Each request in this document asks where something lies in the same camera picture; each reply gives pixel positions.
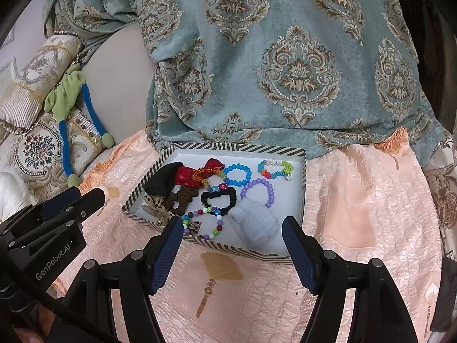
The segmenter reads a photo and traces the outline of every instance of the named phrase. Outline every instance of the teal damask fabric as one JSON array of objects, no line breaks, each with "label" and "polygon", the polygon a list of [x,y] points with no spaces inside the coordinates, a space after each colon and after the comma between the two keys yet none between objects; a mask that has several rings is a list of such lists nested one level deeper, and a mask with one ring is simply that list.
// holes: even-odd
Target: teal damask fabric
[{"label": "teal damask fabric", "polygon": [[146,105],[158,149],[261,143],[314,158],[404,125],[426,165],[443,135],[398,0],[49,0],[46,15],[87,41],[85,61],[138,20],[158,63]]}]

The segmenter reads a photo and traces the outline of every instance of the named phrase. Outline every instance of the blue beaded bracelet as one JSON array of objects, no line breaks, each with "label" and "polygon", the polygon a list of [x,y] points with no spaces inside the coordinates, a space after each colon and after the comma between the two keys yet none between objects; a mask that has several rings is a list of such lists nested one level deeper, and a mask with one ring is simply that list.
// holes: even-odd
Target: blue beaded bracelet
[{"label": "blue beaded bracelet", "polygon": [[238,186],[238,187],[245,186],[251,180],[251,169],[248,168],[247,166],[241,165],[240,163],[236,163],[236,164],[234,163],[233,165],[226,167],[223,170],[223,172],[227,175],[229,172],[231,172],[232,170],[236,170],[236,169],[243,170],[244,172],[246,172],[246,178],[243,181],[233,181],[227,177],[224,179],[224,182],[228,186]]}]

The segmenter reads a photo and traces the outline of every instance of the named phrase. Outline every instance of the decorative pillow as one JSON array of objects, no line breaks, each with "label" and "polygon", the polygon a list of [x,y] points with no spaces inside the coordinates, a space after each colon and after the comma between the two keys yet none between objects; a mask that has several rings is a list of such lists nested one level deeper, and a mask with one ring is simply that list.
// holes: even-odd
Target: decorative pillow
[{"label": "decorative pillow", "polygon": [[23,182],[12,174],[0,171],[0,223],[33,202]]},{"label": "decorative pillow", "polygon": [[[70,112],[67,127],[71,164],[75,174],[81,175],[101,152],[101,136],[77,108]],[[10,134],[0,146],[0,170],[19,177],[39,201],[48,200],[68,188],[62,158],[59,125],[45,112],[40,114],[34,128],[26,135]]]},{"label": "decorative pillow", "polygon": [[12,133],[26,133],[80,48],[81,40],[75,36],[51,36],[1,95],[1,126]]},{"label": "decorative pillow", "polygon": [[2,126],[0,126],[0,145],[5,141],[6,137],[8,136],[9,132]]}]

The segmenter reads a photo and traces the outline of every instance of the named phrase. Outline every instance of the pink quilted bedspread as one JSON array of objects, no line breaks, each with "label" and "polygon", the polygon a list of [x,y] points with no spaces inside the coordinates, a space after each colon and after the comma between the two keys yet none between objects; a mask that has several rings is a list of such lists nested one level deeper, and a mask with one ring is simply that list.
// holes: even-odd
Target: pink quilted bedspread
[{"label": "pink quilted bedspread", "polygon": [[[68,288],[83,261],[122,259],[141,249],[151,228],[121,211],[158,154],[140,132],[86,177],[111,194],[101,214],[84,222],[87,247],[61,275]],[[120,197],[113,195],[118,188]],[[397,283],[420,342],[430,334],[440,286],[438,219],[405,130],[382,145],[351,145],[307,162],[303,230],[344,259],[382,259]],[[346,342],[354,293],[348,292],[338,342]],[[166,285],[151,298],[168,343],[299,342],[315,298],[292,266],[259,262],[183,242]],[[128,342],[119,294],[118,337]]]}]

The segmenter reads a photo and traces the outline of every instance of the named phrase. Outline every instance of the red bow hair clip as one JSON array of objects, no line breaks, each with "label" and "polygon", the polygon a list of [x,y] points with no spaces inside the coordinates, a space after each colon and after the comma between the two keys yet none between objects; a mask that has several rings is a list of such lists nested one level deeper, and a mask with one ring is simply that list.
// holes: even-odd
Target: red bow hair clip
[{"label": "red bow hair clip", "polygon": [[[213,176],[218,171],[222,170],[225,165],[216,159],[209,159],[204,169],[211,169],[212,171],[201,171],[199,173],[199,177],[203,179],[207,179],[210,176]],[[201,182],[194,181],[192,176],[196,173],[197,170],[187,167],[187,166],[180,166],[176,173],[176,184],[178,186],[188,186],[190,188],[200,188],[203,186]]]}]

